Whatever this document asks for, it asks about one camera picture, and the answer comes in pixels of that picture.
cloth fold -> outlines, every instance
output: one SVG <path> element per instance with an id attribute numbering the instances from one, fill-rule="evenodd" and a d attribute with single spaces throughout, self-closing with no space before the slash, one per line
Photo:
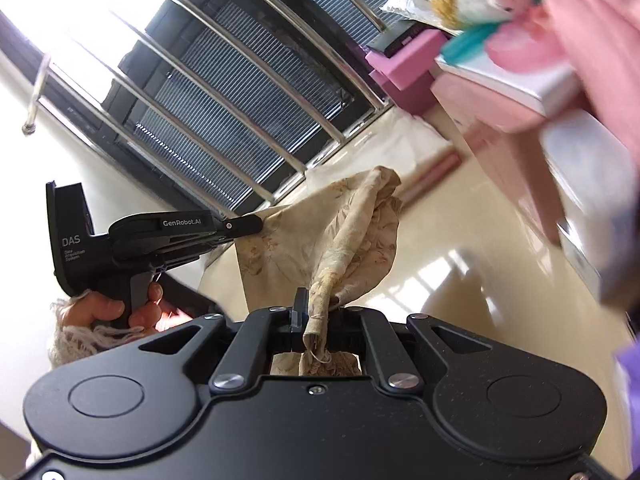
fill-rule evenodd
<path id="1" fill-rule="evenodd" d="M 260 234 L 236 240 L 249 312 L 289 306 L 297 288 L 309 289 L 299 375 L 359 373 L 354 356 L 327 351 L 328 314 L 369 292 L 391 270 L 402 204 L 393 193 L 399 184 L 395 171 L 377 166 L 295 204 L 257 212 L 264 221 Z M 279 357 L 273 370 L 290 374 L 295 363 Z"/>

white wall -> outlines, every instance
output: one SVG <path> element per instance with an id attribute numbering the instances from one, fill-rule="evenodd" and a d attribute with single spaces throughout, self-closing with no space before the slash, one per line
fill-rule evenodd
<path id="1" fill-rule="evenodd" d="M 45 183 L 82 182 L 96 232 L 123 216 L 169 206 L 120 173 L 44 111 L 36 133 L 24 137 L 28 83 L 0 52 L 0 420 L 28 436 L 22 398 L 49 369 L 46 341 L 53 328 L 49 304 L 64 294 L 53 275 Z M 178 278 L 197 288 L 202 267 L 184 266 Z"/>

silver screw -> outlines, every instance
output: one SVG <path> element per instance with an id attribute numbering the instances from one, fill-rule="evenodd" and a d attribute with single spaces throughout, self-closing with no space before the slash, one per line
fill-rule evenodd
<path id="1" fill-rule="evenodd" d="M 409 390 L 415 388 L 420 382 L 420 378 L 413 374 L 393 374 L 388 379 L 389 386 L 398 390 Z"/>
<path id="2" fill-rule="evenodd" d="M 213 379 L 213 385 L 221 390 L 235 390 L 244 384 L 240 374 L 222 374 Z"/>
<path id="3" fill-rule="evenodd" d="M 316 386 L 311 386 L 308 389 L 309 395 L 322 395 L 324 394 L 326 391 L 326 388 L 324 386 L 320 386 L 319 384 Z"/>

tiled floor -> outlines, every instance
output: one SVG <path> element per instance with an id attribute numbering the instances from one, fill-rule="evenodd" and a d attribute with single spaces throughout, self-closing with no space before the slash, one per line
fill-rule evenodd
<path id="1" fill-rule="evenodd" d="M 449 129 L 440 110 L 428 118 Z M 235 257 L 229 250 L 209 267 L 201 290 L 241 319 L 246 305 Z M 357 303 L 392 321 L 429 312 L 583 371 L 609 407 L 593 454 L 620 478 L 629 473 L 612 357 L 632 341 L 625 317 L 590 296 L 561 251 L 529 227 L 474 160 L 404 211 L 391 272 Z"/>

